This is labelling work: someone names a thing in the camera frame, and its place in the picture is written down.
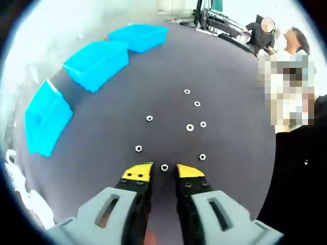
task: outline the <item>blue plastic bin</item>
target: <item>blue plastic bin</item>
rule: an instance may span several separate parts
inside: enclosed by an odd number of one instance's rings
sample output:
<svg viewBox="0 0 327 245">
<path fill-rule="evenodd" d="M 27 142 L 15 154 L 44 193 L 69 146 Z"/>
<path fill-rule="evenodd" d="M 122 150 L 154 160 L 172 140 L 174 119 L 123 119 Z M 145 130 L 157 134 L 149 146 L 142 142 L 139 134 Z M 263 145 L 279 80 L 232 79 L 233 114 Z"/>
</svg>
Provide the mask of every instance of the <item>blue plastic bin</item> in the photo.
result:
<svg viewBox="0 0 327 245">
<path fill-rule="evenodd" d="M 46 80 L 25 111 L 25 132 L 29 152 L 49 157 L 72 116 L 73 112 L 62 94 Z"/>
<path fill-rule="evenodd" d="M 167 27 L 151 26 L 148 24 L 131 24 L 108 34 L 110 41 L 128 43 L 128 49 L 144 53 L 166 41 Z"/>
<path fill-rule="evenodd" d="M 63 64 L 68 75 L 85 89 L 96 92 L 106 81 L 128 65 L 124 42 L 93 42 Z"/>
</svg>

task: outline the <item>black tabletop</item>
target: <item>black tabletop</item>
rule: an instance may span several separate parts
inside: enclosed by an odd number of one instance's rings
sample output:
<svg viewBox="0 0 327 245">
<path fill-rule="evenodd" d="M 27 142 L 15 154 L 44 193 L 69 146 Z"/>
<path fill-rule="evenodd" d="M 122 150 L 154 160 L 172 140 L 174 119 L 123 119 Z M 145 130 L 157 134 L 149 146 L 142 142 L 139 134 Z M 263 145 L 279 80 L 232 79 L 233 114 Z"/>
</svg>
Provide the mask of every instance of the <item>black tabletop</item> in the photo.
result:
<svg viewBox="0 0 327 245">
<path fill-rule="evenodd" d="M 167 26 L 164 45 L 130 52 L 129 65 L 96 93 L 64 70 L 51 79 L 74 111 L 51 157 L 28 154 L 22 109 L 27 104 L 21 105 L 17 159 L 28 188 L 44 196 L 55 220 L 76 215 L 128 167 L 148 161 L 158 169 L 149 229 L 160 244 L 182 244 L 171 171 L 176 163 L 200 169 L 213 188 L 257 217 L 271 181 L 275 134 L 256 87 L 256 57 L 220 38 Z M 152 122 L 146 122 L 147 115 Z M 192 132 L 185 129 L 188 124 L 194 125 Z M 137 153 L 136 145 L 143 151 Z M 206 160 L 199 160 L 200 153 Z M 160 172 L 161 164 L 170 170 Z"/>
</svg>

